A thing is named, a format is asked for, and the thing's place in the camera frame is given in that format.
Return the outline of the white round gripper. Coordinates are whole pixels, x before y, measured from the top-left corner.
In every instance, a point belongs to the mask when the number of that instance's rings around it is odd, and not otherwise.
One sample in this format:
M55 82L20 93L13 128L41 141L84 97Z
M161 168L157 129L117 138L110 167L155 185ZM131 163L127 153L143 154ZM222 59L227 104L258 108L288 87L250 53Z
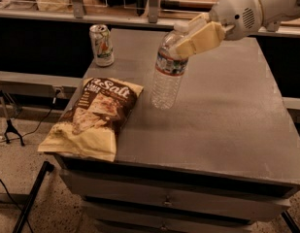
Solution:
M200 14L188 23L189 34L170 47L170 56L189 58L217 48L224 38L243 39L260 29L262 19L259 0L218 0L209 14Z

